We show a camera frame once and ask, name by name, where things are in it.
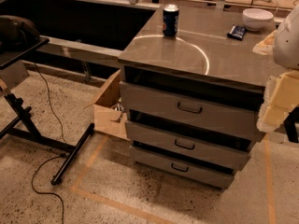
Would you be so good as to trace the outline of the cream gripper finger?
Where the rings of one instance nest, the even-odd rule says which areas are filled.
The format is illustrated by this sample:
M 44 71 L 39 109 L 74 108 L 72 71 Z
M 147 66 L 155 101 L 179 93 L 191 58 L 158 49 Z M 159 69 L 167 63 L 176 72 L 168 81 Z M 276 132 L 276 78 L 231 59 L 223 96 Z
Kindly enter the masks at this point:
M 256 44 L 252 51 L 260 55 L 272 55 L 276 33 L 277 31 L 273 31 L 264 40 Z
M 271 76 L 265 87 L 257 128 L 264 133 L 277 129 L 299 106 L 299 71 L 292 70 L 278 77 Z

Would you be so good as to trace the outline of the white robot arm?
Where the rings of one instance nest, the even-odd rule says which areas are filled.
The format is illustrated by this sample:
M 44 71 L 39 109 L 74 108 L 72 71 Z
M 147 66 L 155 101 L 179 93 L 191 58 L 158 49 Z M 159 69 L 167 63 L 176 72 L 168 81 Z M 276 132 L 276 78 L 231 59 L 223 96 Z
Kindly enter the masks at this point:
M 299 5 L 253 51 L 271 54 L 276 64 L 288 69 L 266 82 L 256 126 L 261 132 L 271 133 L 299 106 Z

